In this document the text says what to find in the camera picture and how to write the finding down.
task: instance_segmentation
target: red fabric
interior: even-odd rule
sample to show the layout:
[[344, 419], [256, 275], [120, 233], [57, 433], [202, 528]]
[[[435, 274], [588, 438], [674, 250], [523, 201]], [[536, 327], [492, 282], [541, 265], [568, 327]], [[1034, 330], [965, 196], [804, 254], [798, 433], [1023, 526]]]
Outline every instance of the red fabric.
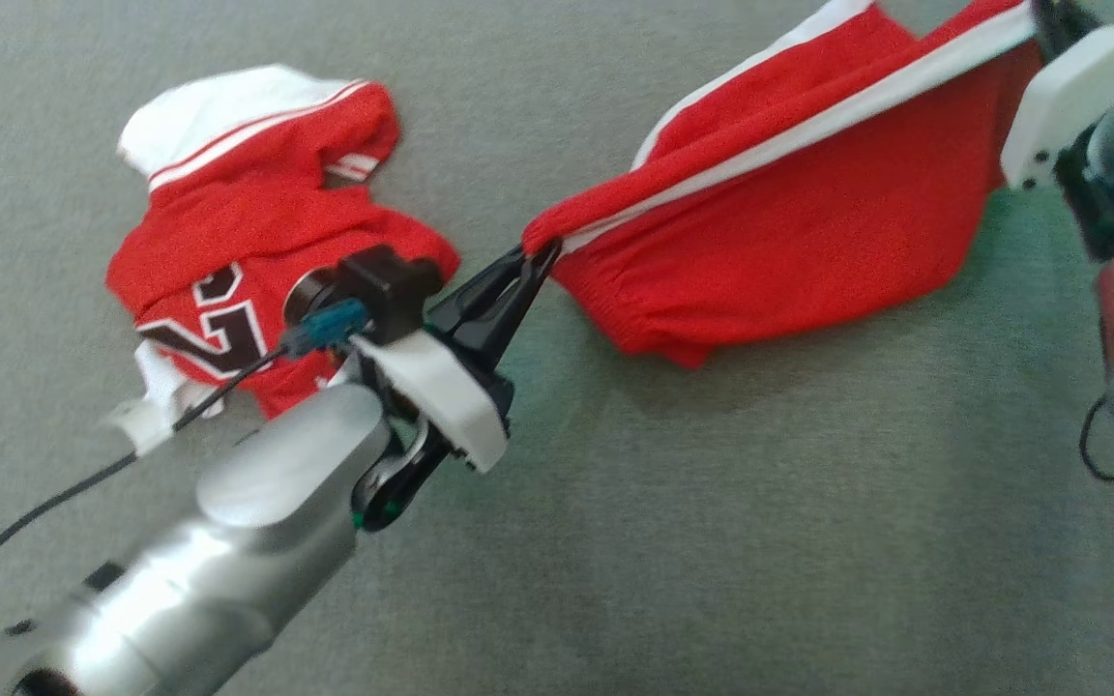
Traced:
[[[646, 164], [536, 217], [535, 253], [778, 136], [1017, 4], [978, 0], [924, 40], [871, 6], [731, 79]], [[1033, 45], [759, 170], [645, 213], [554, 277], [627, 353], [698, 366], [716, 345], [828, 326], [945, 285], [962, 264]]]
[[[322, 188], [323, 167], [349, 153], [385, 158], [399, 127], [389, 94], [367, 85], [352, 97], [248, 138], [207, 166], [150, 195], [149, 212], [110, 261], [106, 285], [136, 317], [137, 330], [173, 322], [209, 347], [226, 351], [225, 335], [205, 326], [209, 312], [251, 303], [266, 349], [286, 329], [282, 305], [295, 283], [319, 266], [377, 244], [408, 259], [436, 261], [447, 281], [458, 254], [412, 217], [377, 206], [368, 188]], [[228, 267], [242, 272], [234, 294], [197, 305], [203, 278]], [[217, 384], [224, 376], [187, 353], [160, 345], [183, 373]], [[244, 389], [267, 418], [317, 391], [333, 374], [319, 354], [277, 361]]]

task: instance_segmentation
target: gray carpet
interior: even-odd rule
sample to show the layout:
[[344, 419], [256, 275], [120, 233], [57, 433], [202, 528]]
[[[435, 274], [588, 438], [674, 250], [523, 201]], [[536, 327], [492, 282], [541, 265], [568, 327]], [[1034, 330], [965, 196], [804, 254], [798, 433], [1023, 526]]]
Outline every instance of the gray carpet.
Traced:
[[[888, 6], [925, 31], [960, 3]], [[383, 80], [405, 141], [372, 188], [472, 272], [817, 7], [0, 0], [0, 528], [127, 447], [96, 428], [140, 391], [101, 278], [145, 209], [116, 137], [155, 94], [261, 62]], [[947, 290], [694, 373], [616, 354], [554, 286], [505, 365], [508, 458], [438, 472], [225, 692], [1114, 693], [1114, 489], [1075, 459], [1092, 274], [1055, 195], [1000, 194]], [[257, 420], [240, 398], [22, 535], [0, 626]]]

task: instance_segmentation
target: clothing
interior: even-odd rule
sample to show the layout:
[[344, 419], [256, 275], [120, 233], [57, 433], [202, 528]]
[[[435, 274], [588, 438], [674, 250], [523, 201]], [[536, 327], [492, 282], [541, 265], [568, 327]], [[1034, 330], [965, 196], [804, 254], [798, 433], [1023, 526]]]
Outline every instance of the clothing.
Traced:
[[[448, 281], [458, 254], [444, 238], [377, 206], [367, 186], [322, 186], [325, 171], [363, 182], [398, 137], [389, 94], [368, 80], [267, 66], [160, 94], [120, 138], [149, 180], [149, 212], [107, 287], [183, 374], [217, 384], [275, 347], [284, 301], [315, 267], [388, 244], [436, 261]], [[274, 418], [333, 371], [321, 354], [274, 361], [244, 389]]]
[[554, 278], [627, 353], [879, 312], [962, 264], [1025, 85], [1029, 7], [976, 0], [915, 39], [868, 0], [817, 14], [682, 99], [632, 170], [531, 220]]

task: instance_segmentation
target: blue cable plug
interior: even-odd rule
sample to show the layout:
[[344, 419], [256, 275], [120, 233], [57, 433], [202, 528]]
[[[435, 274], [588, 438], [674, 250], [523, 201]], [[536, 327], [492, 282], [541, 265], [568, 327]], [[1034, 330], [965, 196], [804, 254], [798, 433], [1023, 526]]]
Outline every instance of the blue cable plug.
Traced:
[[300, 326], [284, 331], [282, 347], [291, 357], [331, 349], [344, 343], [351, 334], [363, 331], [368, 321], [368, 307], [352, 296], [309, 314], [300, 322]]

